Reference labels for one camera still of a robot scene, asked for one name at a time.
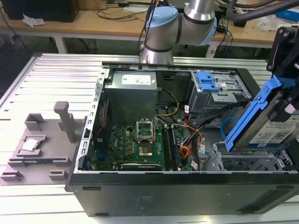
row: green motherboard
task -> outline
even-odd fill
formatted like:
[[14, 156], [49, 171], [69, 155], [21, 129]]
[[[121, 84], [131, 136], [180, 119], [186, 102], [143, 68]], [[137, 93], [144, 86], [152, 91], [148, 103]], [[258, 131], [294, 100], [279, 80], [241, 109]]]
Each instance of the green motherboard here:
[[[139, 128], [139, 135], [151, 135], [150, 126], [140, 126]], [[97, 170], [117, 170], [117, 166], [113, 165], [117, 163], [143, 163], [158, 164], [161, 170], [165, 171], [162, 131], [161, 126], [156, 126], [154, 127], [153, 132], [155, 135], [152, 142], [138, 141], [136, 126], [113, 126], [107, 154], [101, 157], [100, 152], [96, 152], [92, 163]], [[176, 144], [179, 147], [185, 139], [184, 132], [181, 127], [176, 127], [174, 132]], [[186, 163], [180, 169], [190, 171], [191, 166]]]

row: blue cable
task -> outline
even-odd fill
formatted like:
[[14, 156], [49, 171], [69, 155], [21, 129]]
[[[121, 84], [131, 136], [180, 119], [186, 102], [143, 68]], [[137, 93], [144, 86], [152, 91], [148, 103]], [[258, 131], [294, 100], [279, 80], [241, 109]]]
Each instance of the blue cable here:
[[222, 122], [222, 124], [221, 124], [221, 126], [220, 126], [220, 133], [221, 133], [221, 136], [222, 136], [224, 139], [226, 139], [226, 135], [224, 134], [223, 127], [224, 127], [224, 124], [225, 124], [228, 120], [238, 120], [238, 118], [233, 118], [233, 117], [231, 117], [231, 118], [226, 118], [226, 119]]
[[226, 53], [227, 53], [227, 51], [228, 51], [228, 44], [229, 44], [228, 26], [225, 26], [225, 34], [226, 34], [226, 37], [227, 37], [227, 44], [226, 44], [226, 48], [225, 48], [224, 55], [226, 55]]

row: light blue robot joint cap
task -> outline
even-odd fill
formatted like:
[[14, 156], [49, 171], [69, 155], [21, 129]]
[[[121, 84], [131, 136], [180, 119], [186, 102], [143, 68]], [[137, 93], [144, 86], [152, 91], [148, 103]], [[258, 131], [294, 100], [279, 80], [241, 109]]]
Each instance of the light blue robot joint cap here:
[[[162, 6], [155, 8], [153, 19], [150, 24], [150, 28], [156, 28], [166, 25], [175, 20], [178, 16], [178, 10], [170, 6]], [[146, 23], [146, 27], [149, 26], [150, 19]]]

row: power supply label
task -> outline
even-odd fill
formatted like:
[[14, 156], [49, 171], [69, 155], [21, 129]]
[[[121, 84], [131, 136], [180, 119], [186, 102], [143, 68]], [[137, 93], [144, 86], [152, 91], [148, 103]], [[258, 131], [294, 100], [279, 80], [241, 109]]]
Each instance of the power supply label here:
[[148, 75], [123, 75], [121, 84], [126, 85], [151, 85], [150, 76]]
[[249, 146], [271, 147], [279, 145], [296, 128], [299, 128], [299, 116], [291, 116], [285, 122], [268, 121], [249, 142]]

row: blue drive bracket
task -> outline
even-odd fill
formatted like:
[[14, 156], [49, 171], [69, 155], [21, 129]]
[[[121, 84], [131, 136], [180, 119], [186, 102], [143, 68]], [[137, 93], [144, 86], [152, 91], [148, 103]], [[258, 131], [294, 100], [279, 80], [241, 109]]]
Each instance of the blue drive bracket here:
[[214, 77], [209, 71], [197, 71], [196, 78], [201, 85], [203, 92], [219, 92], [220, 88], [216, 85]]
[[238, 120], [233, 130], [227, 135], [225, 139], [225, 146], [227, 148], [227, 151], [230, 152], [232, 150], [232, 148], [235, 145], [236, 138], [240, 135], [240, 133], [251, 121], [251, 119], [256, 115], [256, 113], [266, 108], [266, 106], [269, 103], [267, 101], [267, 98], [274, 89], [278, 87], [282, 87], [283, 89], [288, 89], [293, 86], [295, 86], [295, 79], [292, 78], [278, 79], [274, 75], [273, 78], [267, 80], [264, 86], [261, 88], [260, 92], [254, 98], [251, 105], [246, 110], [246, 112]]

